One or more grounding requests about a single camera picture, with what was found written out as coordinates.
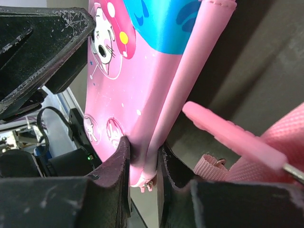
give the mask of blue pattern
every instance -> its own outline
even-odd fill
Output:
[[[192,32],[198,0],[123,0],[135,29],[155,50],[182,54]]]

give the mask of pink strap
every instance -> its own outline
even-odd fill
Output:
[[[223,181],[226,179],[228,170],[224,165],[215,166],[217,159],[204,154],[194,168],[194,173],[209,181]]]
[[[291,165],[304,170],[304,103],[270,127],[261,137],[266,144],[284,153]],[[294,183],[287,174],[278,175],[260,162],[241,157],[229,171],[213,166],[215,158],[203,155],[194,172],[210,181],[262,181]]]

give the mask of pink backpack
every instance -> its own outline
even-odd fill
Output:
[[[235,8],[234,0],[89,0],[96,28],[85,128],[103,162],[128,137],[131,186],[151,186],[157,150]]]

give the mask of cartoon character print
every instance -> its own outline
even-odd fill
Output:
[[[111,144],[117,149],[120,138],[124,135],[118,121],[114,118],[110,118],[106,124],[106,132]]]
[[[105,73],[109,74],[109,63],[115,56],[112,42],[115,41],[112,25],[105,17],[103,10],[99,7],[96,9],[96,27],[92,36],[92,52],[98,55]]]
[[[90,142],[97,142],[97,138],[94,135],[94,124],[92,123],[92,120],[89,117],[85,117],[84,123]]]
[[[99,68],[107,78],[115,80],[123,58],[131,59],[135,53],[135,29],[123,0],[97,0],[91,14],[96,20],[90,39],[96,66],[90,78]]]

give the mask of yellow dot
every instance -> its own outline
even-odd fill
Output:
[[[125,32],[120,32],[119,38],[123,44],[127,44],[129,41],[128,35]]]

